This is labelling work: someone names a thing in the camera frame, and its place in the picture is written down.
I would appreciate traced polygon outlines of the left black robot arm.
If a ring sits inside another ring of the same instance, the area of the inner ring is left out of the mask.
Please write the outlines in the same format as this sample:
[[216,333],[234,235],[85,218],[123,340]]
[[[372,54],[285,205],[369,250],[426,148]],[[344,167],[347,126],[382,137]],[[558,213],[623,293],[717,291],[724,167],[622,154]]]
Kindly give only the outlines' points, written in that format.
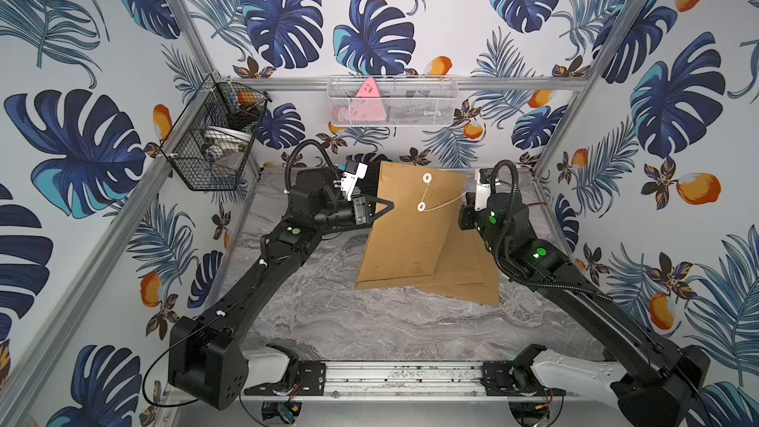
[[290,389],[296,356],[273,347],[255,356],[243,353],[253,322],[327,235],[370,229],[395,207],[378,195],[381,161],[350,160],[339,167],[328,156],[323,160],[321,167],[300,171],[287,163],[286,211],[261,237],[258,259],[212,306],[172,328],[167,381],[195,401],[226,409],[251,375],[261,385]]

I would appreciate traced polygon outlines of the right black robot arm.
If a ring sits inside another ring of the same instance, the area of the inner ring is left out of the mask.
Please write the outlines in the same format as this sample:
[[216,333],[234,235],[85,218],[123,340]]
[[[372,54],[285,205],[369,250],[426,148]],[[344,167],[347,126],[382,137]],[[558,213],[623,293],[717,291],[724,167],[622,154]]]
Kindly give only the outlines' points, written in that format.
[[535,387],[575,393],[618,410],[634,426],[678,426],[690,412],[712,419],[701,397],[710,367],[695,345],[680,347],[639,323],[597,289],[553,243],[537,237],[518,169],[501,160],[476,175],[459,226],[475,231],[502,275],[549,300],[598,340],[611,360],[563,358],[532,345],[511,362]]

